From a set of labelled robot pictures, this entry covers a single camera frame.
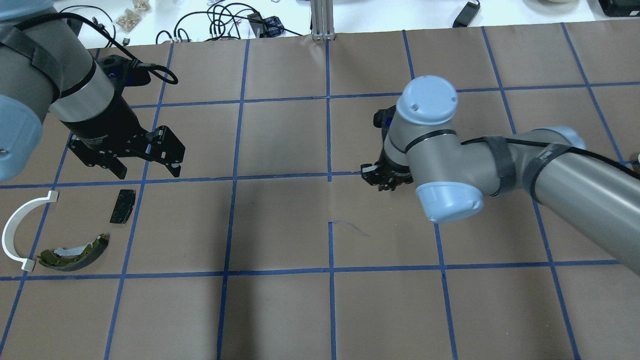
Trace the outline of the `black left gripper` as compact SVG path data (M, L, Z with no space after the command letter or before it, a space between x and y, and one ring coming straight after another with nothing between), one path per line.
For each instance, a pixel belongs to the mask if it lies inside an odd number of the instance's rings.
M167 168L179 178L186 148L166 125L147 130L124 98L116 94L99 114L83 121L63 121L71 132L71 152L87 167L108 168L125 180L127 167L121 158L141 158Z

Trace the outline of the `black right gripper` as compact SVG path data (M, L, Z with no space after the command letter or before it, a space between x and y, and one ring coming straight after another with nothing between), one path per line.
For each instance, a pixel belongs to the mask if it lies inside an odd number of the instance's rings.
M384 149L376 162L361 164L360 175L362 180L380 192L395 191L400 185L414 182L409 166L391 160Z

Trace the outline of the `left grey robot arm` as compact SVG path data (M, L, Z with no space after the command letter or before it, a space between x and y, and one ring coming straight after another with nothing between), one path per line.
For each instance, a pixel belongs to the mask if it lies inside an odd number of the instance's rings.
M123 180L122 158L135 157L162 164L179 177L184 144L167 126L144 129L122 96L126 87L149 84L151 76L176 85L176 75L166 66L143 62L123 45L122 55L94 59L68 19L115 42L92 21L58 12L51 0L1 2L1 180L25 168L48 113L69 129L67 147L87 167L102 167Z

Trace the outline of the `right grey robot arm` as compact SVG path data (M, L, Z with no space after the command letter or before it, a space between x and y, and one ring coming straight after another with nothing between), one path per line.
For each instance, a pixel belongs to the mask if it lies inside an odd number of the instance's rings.
M640 271L638 173L587 150L567 126L462 141L452 123L458 94L448 80L409 82L396 105L379 110L382 150L361 177L379 191L414 183L432 223L469 218L484 198L521 189L627 269Z

